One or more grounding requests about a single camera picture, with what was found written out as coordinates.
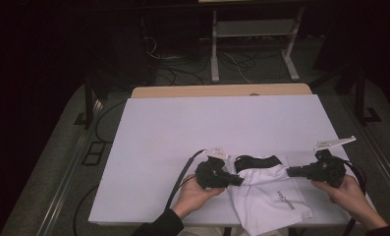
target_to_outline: person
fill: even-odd
[[[203,190],[194,175],[189,175],[182,186],[179,199],[172,208],[166,209],[154,222],[144,223],[133,236],[173,236],[184,228],[182,220],[191,212],[201,208],[209,199],[224,192],[223,188]],[[339,188],[332,188],[324,182],[311,181],[311,184],[324,191],[330,201],[346,210],[367,231],[366,236],[390,236],[390,225],[371,207],[362,193],[357,180],[345,175]]]

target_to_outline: black sleeve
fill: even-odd
[[[182,230],[182,220],[168,208],[154,222],[140,226],[133,236],[175,236]]]
[[[366,232],[366,236],[383,236],[383,235],[390,236],[390,226],[377,228]]]

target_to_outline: gray carpet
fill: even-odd
[[[292,54],[302,83],[310,83],[324,73],[314,71],[311,67],[317,56],[318,49],[323,40],[320,38],[307,38],[299,40]],[[228,46],[219,48],[229,53],[240,64],[240,69],[231,63],[231,58],[219,54],[220,84],[247,84],[247,78],[253,84],[290,83],[286,68],[282,63],[279,51],[284,43],[283,39],[265,38],[259,43],[264,46],[234,47],[233,42]],[[204,49],[200,59],[181,58],[169,59],[161,63],[158,70],[156,86],[174,85],[201,85],[210,84],[210,66],[207,56],[208,48]],[[170,68],[183,70],[176,73]],[[384,172],[377,164],[378,154],[372,151],[371,139],[366,137],[369,133],[376,141],[381,154],[390,162],[390,106],[381,90],[372,83],[366,85],[366,105],[373,107],[383,120],[379,123],[369,123],[361,126],[353,115],[353,93],[337,95],[333,91],[336,79],[330,80],[313,92],[318,94],[328,114],[332,125],[339,137],[355,136],[358,141],[345,145],[344,148],[351,161],[354,161],[368,175],[367,192],[377,210],[390,223],[390,186]],[[72,97],[66,110],[51,137],[46,150],[43,152],[37,166],[32,173],[25,191],[20,197],[13,214],[11,215],[2,235],[34,235],[37,234],[42,220],[53,201],[60,183],[66,179],[70,184],[65,186],[65,195],[59,203],[59,211],[54,215],[52,224],[40,235],[130,235],[134,226],[98,226],[87,222],[94,198],[95,188],[103,173],[104,165],[109,155],[110,145],[106,145],[98,165],[82,165],[97,161],[96,155],[86,155],[92,142],[99,139],[113,141],[116,128],[122,115],[127,93],[113,93],[102,101],[96,112],[96,120],[90,130],[85,131],[83,126],[75,126],[76,115],[84,112],[83,92]],[[94,144],[92,151],[101,151],[101,146]],[[79,156],[79,162],[71,175],[66,176],[71,160]],[[310,228],[303,235],[341,235],[343,228]],[[363,235],[360,227],[354,229],[352,235]]]

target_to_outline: desk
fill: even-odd
[[[334,139],[338,137],[317,95],[306,85],[136,88],[124,109],[89,221],[153,221],[186,161],[199,149],[222,146],[231,155],[283,153],[295,166],[315,162],[316,142]],[[331,152],[348,159],[342,147]],[[204,160],[195,159],[188,173]],[[308,180],[297,182],[314,218],[296,227],[348,222],[348,214]],[[210,200],[184,223],[240,225],[228,193]]]

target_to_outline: white tag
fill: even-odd
[[[317,142],[317,144],[313,148],[313,150],[322,150],[322,149],[333,148],[333,147],[336,147],[336,146],[341,146],[341,145],[350,143],[350,142],[355,141],[355,140],[356,140],[356,138],[354,136],[351,136],[348,139]]]
[[[225,151],[222,149],[222,147],[214,147],[211,149],[207,149],[203,152],[207,156],[216,157],[219,159],[226,160],[228,156],[225,154]]]

